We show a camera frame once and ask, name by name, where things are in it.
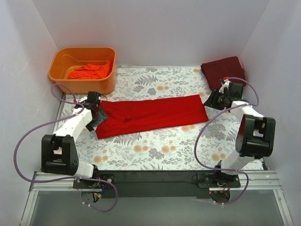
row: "floral pattern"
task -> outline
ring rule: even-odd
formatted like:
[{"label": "floral pattern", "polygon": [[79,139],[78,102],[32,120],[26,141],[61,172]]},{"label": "floral pattern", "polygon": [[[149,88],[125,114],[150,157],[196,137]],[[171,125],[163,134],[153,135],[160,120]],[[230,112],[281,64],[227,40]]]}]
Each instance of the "floral pattern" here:
[{"label": "floral pattern", "polygon": [[[192,67],[118,69],[115,90],[108,101],[148,100],[199,94],[203,103],[210,95],[205,77]],[[85,95],[76,95],[81,99]],[[71,95],[66,99],[72,101]],[[61,117],[70,115],[73,106],[65,104]],[[218,110],[207,108],[209,118]],[[203,170],[194,158],[194,144],[205,123],[98,139],[84,129],[76,142],[79,159],[96,164],[101,170]],[[198,143],[199,159],[213,167],[235,150],[240,122],[230,113],[218,117],[204,131]],[[260,160],[245,170],[261,170]]]}]

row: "folded red cloth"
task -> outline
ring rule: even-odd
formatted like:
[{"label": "folded red cloth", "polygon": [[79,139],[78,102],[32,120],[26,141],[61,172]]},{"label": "folded red cloth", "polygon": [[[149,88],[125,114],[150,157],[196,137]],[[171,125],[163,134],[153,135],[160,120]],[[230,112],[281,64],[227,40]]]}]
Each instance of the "folded red cloth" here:
[{"label": "folded red cloth", "polygon": [[112,72],[112,68],[113,63],[109,60],[105,65],[86,65],[71,72],[68,79],[104,79]]},{"label": "folded red cloth", "polygon": [[[201,69],[211,90],[221,88],[221,79],[225,77],[238,77],[244,80],[246,79],[245,71],[240,65],[237,56],[204,63],[201,65]],[[239,80],[234,82],[240,82],[243,83],[244,86],[246,85],[244,82]]]},{"label": "folded red cloth", "polygon": [[143,101],[102,101],[109,118],[101,123],[99,139],[208,121],[199,95]]}]

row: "cable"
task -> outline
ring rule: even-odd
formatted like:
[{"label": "cable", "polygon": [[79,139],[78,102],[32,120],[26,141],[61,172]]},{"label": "cable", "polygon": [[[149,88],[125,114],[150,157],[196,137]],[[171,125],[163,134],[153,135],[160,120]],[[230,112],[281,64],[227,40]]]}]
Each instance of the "cable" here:
[{"label": "cable", "polygon": [[[245,81],[244,79],[241,79],[241,78],[236,78],[236,77],[229,77],[227,79],[236,79],[236,80],[240,80],[240,81],[243,81],[245,82],[246,84],[248,84],[251,89],[254,91],[255,95],[256,95],[256,99],[257,99],[257,103],[254,104],[253,106],[258,106],[259,105],[259,97],[258,97],[258,94],[255,90],[255,88],[250,85],[247,81]],[[249,185],[249,176],[243,172],[243,171],[236,171],[235,169],[218,169],[218,168],[213,168],[213,167],[209,167],[209,166],[206,166],[205,164],[203,164],[199,159],[198,159],[198,156],[197,156],[197,146],[198,146],[198,141],[202,135],[202,133],[204,132],[204,130],[206,129],[206,127],[212,122],[214,121],[218,116],[220,116],[221,114],[225,113],[225,112],[228,112],[228,111],[231,111],[235,108],[239,108],[239,107],[245,107],[245,106],[248,106],[249,104],[243,104],[243,105],[237,105],[237,106],[234,106],[234,107],[230,107],[230,108],[227,108],[227,109],[224,109],[222,111],[220,111],[218,114],[216,114],[212,119],[210,119],[206,124],[205,126],[201,129],[201,131],[199,132],[198,134],[198,137],[196,139],[196,142],[194,144],[194,157],[195,159],[197,160],[197,162],[204,168],[206,169],[209,169],[209,170],[219,170],[219,171],[230,171],[230,172],[237,172],[237,173],[241,173],[241,174],[244,174],[246,176],[246,185],[244,187],[244,189],[242,190],[242,192],[233,200],[229,201],[229,202],[226,202],[226,203],[219,203],[217,202],[218,204],[221,204],[221,205],[227,205],[227,204],[231,204],[231,203],[234,203],[235,201],[237,201],[246,191],[248,185]],[[208,203],[212,203],[211,201],[206,201],[206,200],[197,200],[199,202],[208,202]]]},{"label": "cable", "polygon": [[[65,86],[65,85],[63,85],[63,84],[61,84],[61,83],[55,83],[55,84],[52,85],[52,87],[51,87],[51,93],[52,93],[52,95],[53,95],[56,99],[58,99],[58,100],[60,100],[60,101],[62,101],[62,102],[64,102],[64,103],[71,104],[71,105],[79,105],[79,106],[81,107],[81,110],[80,110],[77,114],[81,114],[81,113],[83,112],[83,110],[85,109],[85,107],[83,106],[83,104],[78,103],[77,101],[76,101],[76,102],[69,102],[69,101],[63,100],[63,99],[61,99],[60,97],[56,96],[55,93],[54,93],[54,91],[53,91],[54,87],[56,87],[56,86],[63,86],[63,87],[65,87],[65,88],[72,94],[72,96],[73,96],[73,98],[74,98],[74,101],[76,101],[76,97],[75,97],[74,93],[73,93],[67,86]],[[35,130],[41,128],[41,127],[44,127],[44,126],[47,126],[47,125],[50,125],[50,124],[52,124],[52,123],[56,123],[56,122],[59,122],[59,121],[63,121],[63,120],[66,120],[66,119],[70,119],[70,118],[72,118],[72,117],[74,117],[74,116],[76,116],[76,114],[73,114],[73,115],[70,115],[70,116],[67,116],[67,117],[64,117],[64,118],[61,118],[61,119],[53,120],[53,121],[50,121],[50,122],[46,122],[46,123],[44,123],[44,124],[41,124],[41,125],[39,125],[39,126],[34,127],[33,129],[29,130],[28,132],[26,132],[26,133],[21,137],[21,139],[20,139],[20,140],[18,141],[18,143],[16,144],[16,147],[15,147],[15,150],[14,150],[14,166],[15,166],[15,169],[16,169],[18,175],[19,175],[23,180],[26,180],[26,181],[31,182],[31,183],[48,183],[48,182],[54,182],[54,181],[59,181],[59,180],[65,180],[65,179],[72,179],[72,178],[75,178],[75,177],[63,177],[63,178],[57,178],[57,179],[52,179],[52,180],[32,180],[32,179],[29,179],[29,178],[25,177],[25,176],[22,174],[22,172],[20,171],[20,169],[19,169],[19,167],[18,167],[18,164],[17,164],[17,152],[18,152],[18,148],[19,148],[20,144],[22,143],[22,141],[23,141],[30,133],[32,133],[33,131],[35,131]],[[82,180],[99,181],[99,182],[103,182],[103,183],[106,183],[106,184],[109,184],[110,186],[112,186],[113,189],[114,189],[114,191],[115,191],[115,195],[116,195],[114,204],[113,204],[109,209],[107,209],[107,210],[103,210],[103,209],[100,209],[100,208],[95,208],[95,209],[97,209],[97,210],[99,210],[99,211],[101,211],[101,212],[109,212],[109,211],[111,211],[111,210],[115,207],[115,205],[116,205],[116,203],[117,203],[117,200],[118,200],[118,192],[117,192],[117,189],[116,189],[116,187],[115,187],[114,184],[112,184],[112,183],[110,183],[110,182],[108,182],[108,181],[106,181],[106,180],[101,180],[101,179],[82,178]]]}]

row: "orange bin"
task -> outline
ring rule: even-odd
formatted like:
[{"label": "orange bin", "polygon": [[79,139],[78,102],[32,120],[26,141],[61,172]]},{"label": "orange bin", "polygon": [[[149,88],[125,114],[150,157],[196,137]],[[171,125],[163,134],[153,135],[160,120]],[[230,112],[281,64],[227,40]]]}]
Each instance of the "orange bin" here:
[{"label": "orange bin", "polygon": [[[105,65],[106,61],[113,62],[110,75],[104,79],[67,79],[75,69],[87,64]],[[69,87],[76,94],[87,94],[89,91],[97,91],[101,94],[113,92],[116,84],[117,66],[116,51],[109,47],[72,47],[64,48],[57,52],[48,72],[49,78]],[[60,87],[64,93],[70,92]]]}]

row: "orange cloth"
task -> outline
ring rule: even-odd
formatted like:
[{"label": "orange cloth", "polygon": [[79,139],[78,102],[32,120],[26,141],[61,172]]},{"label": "orange cloth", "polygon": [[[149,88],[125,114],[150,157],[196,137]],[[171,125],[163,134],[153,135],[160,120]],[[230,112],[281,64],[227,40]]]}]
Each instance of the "orange cloth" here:
[{"label": "orange cloth", "polygon": [[107,77],[113,68],[113,63],[107,61],[105,65],[87,65],[82,66],[68,76],[68,79],[104,79]]}]

